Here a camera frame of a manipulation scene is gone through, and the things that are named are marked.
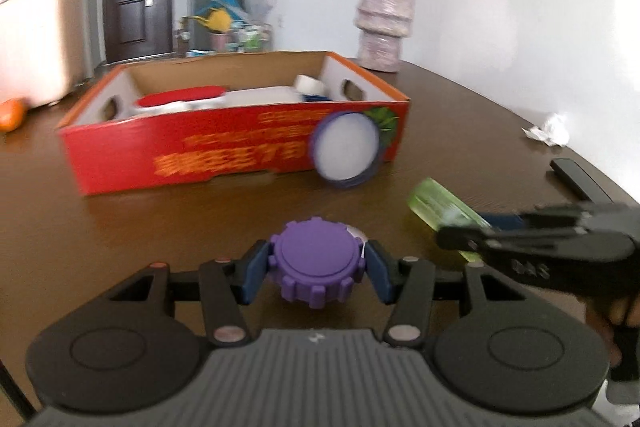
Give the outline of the person's right hand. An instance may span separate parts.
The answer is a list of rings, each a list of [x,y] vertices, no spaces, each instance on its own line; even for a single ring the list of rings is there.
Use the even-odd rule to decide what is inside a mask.
[[[587,299],[585,301],[585,321],[601,336],[608,347],[611,365],[616,367],[622,361],[623,355],[614,340],[614,327],[620,325],[639,326],[639,297],[618,299],[612,303]]]

